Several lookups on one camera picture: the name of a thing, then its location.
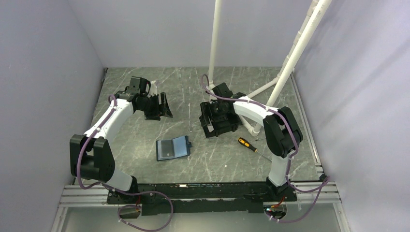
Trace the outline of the grey credit card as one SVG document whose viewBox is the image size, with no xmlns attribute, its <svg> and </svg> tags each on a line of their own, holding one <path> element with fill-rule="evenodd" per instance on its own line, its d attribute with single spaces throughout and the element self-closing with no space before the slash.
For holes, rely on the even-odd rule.
<svg viewBox="0 0 410 232">
<path fill-rule="evenodd" d="M 160 158 L 163 159 L 172 159 L 175 157 L 174 144 L 172 140 L 163 140 L 160 142 Z"/>
</svg>

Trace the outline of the blue card holder wallet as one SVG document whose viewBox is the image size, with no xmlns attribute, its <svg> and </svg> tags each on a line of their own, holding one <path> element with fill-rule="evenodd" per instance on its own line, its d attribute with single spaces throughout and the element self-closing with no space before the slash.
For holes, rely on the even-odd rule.
<svg viewBox="0 0 410 232">
<path fill-rule="evenodd" d="M 156 160 L 173 160 L 190 156 L 192 147 L 188 136 L 156 141 Z"/>
</svg>

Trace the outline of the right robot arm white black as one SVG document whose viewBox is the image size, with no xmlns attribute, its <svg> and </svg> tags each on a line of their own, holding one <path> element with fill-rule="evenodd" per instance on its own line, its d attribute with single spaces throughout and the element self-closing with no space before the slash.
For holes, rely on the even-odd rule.
<svg viewBox="0 0 410 232">
<path fill-rule="evenodd" d="M 239 116 L 248 117 L 263 126 L 268 148 L 272 153 L 271 169 L 266 194 L 273 201 L 279 200 L 285 194 L 285 185 L 295 189 L 290 182 L 290 167 L 294 156 L 299 152 L 299 144 L 303 141 L 298 124 L 291 125 L 294 120 L 291 111 L 286 114 L 286 108 L 275 108 L 254 101 L 248 96 L 225 98 L 214 94 L 206 87 L 204 90 L 218 100 L 233 102 L 234 112 Z"/>
</svg>

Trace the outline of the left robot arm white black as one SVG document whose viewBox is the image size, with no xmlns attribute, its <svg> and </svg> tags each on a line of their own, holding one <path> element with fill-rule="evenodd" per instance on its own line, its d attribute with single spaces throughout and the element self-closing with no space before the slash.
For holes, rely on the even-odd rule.
<svg viewBox="0 0 410 232">
<path fill-rule="evenodd" d="M 133 76 L 124 90 L 108 97 L 109 107 L 86 132 L 75 134 L 69 142 L 70 169 L 82 189 L 102 185 L 120 192 L 127 203 L 138 199 L 136 177 L 116 167 L 110 143 L 122 125 L 135 112 L 144 113 L 145 120 L 172 118 L 165 92 L 159 91 L 158 81 Z"/>
</svg>

